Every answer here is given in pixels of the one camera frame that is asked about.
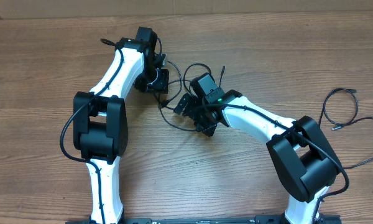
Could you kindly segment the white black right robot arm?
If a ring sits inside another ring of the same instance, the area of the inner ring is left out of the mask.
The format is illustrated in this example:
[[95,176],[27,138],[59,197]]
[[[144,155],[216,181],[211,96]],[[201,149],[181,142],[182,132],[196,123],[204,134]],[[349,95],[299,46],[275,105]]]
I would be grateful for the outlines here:
[[265,144],[278,178],[289,194],[281,223],[323,223],[319,213],[338,174],[346,175],[319,124],[309,116],[285,118],[258,107],[242,93],[224,91],[205,73],[194,78],[174,112],[191,118],[196,130],[212,136],[219,123],[244,131]]

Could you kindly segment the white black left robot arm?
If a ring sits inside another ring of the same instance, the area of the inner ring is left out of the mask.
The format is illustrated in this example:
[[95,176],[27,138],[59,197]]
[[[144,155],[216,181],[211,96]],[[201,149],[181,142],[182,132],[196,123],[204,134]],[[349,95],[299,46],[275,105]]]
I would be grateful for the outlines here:
[[139,27],[133,39],[101,39],[114,47],[114,59],[102,79],[73,99],[73,114],[60,134],[60,149],[69,159],[86,164],[93,208],[86,223],[121,223],[119,164],[128,142],[125,99],[131,88],[143,93],[168,92],[166,56],[151,28]]

